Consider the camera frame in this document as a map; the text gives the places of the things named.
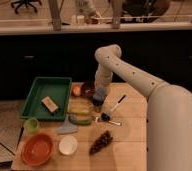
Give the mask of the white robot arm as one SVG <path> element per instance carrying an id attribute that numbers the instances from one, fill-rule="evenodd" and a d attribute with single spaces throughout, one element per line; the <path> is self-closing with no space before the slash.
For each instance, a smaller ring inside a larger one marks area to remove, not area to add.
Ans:
<path id="1" fill-rule="evenodd" d="M 192 171 L 192 93 L 121 59 L 121 48 L 95 51 L 95 84 L 108 87 L 114 74 L 147 100 L 147 171 Z"/>

